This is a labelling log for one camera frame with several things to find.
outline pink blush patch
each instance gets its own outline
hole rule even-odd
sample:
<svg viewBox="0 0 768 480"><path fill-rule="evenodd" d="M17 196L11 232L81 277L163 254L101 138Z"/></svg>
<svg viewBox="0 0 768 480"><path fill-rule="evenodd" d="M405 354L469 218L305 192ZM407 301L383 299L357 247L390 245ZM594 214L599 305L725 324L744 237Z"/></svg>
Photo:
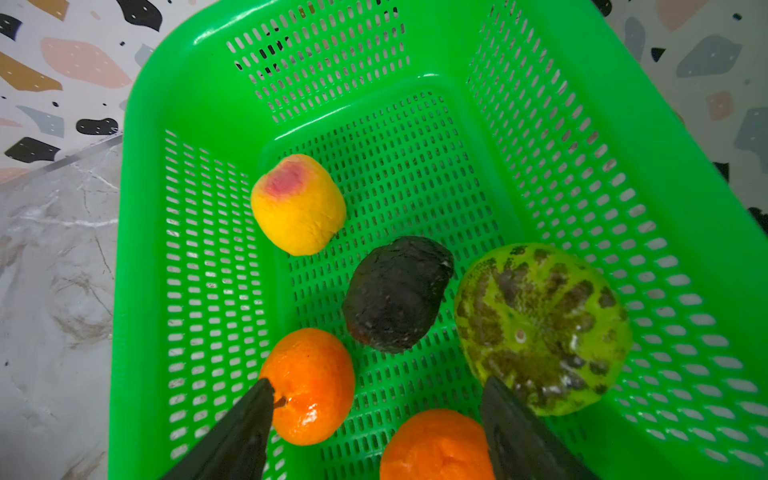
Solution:
<svg viewBox="0 0 768 480"><path fill-rule="evenodd" d="M272 197L297 194L305 184L306 167L299 162L286 162L266 177L264 191Z"/></svg>

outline perforated basket wall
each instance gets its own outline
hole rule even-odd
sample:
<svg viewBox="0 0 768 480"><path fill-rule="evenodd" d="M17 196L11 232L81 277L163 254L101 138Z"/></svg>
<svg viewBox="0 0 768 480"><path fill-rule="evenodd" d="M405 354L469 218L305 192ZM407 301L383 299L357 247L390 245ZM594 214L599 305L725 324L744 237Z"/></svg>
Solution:
<svg viewBox="0 0 768 480"><path fill-rule="evenodd" d="M452 318L484 252L544 241L604 272L631 312L619 384L549 426L604 478L765 478L766 242L587 1L223 0L182 25L127 110L110 477L157 478L303 327L353 356L356 398L327 442L272 436L264 478L378 478L426 409L478 419ZM348 219L288 257L250 211L255 180L317 159ZM355 343L358 262L402 235L455 255L411 352Z"/></svg>

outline yellow fruit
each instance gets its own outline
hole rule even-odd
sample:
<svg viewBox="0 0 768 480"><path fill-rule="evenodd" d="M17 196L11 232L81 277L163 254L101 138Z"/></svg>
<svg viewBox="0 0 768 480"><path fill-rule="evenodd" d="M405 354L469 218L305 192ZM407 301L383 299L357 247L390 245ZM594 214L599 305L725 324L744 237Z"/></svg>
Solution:
<svg viewBox="0 0 768 480"><path fill-rule="evenodd" d="M284 158L263 175L253 187L250 203L264 234L295 257L320 252L346 219L339 188L306 155Z"/></svg>

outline tangerine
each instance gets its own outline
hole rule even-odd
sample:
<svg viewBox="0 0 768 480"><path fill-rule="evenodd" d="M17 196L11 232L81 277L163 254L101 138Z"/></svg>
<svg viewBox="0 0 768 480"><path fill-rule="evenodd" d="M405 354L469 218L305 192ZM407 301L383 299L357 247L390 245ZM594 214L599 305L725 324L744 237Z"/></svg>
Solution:
<svg viewBox="0 0 768 480"><path fill-rule="evenodd" d="M494 480L479 423L453 410L414 415L382 456L381 480Z"/></svg>
<svg viewBox="0 0 768 480"><path fill-rule="evenodd" d="M302 329L272 350L260 378L275 389L272 424L294 445L329 439L344 423L355 397L352 358L335 336Z"/></svg>

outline black fruit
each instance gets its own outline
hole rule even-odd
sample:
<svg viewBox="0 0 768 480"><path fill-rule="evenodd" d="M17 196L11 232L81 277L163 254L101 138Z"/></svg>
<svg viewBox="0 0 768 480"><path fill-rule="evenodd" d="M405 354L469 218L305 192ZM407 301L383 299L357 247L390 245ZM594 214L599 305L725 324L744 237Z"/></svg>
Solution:
<svg viewBox="0 0 768 480"><path fill-rule="evenodd" d="M384 353L413 347L435 323L453 255L424 237L374 249L355 269L342 310L358 342Z"/></svg>

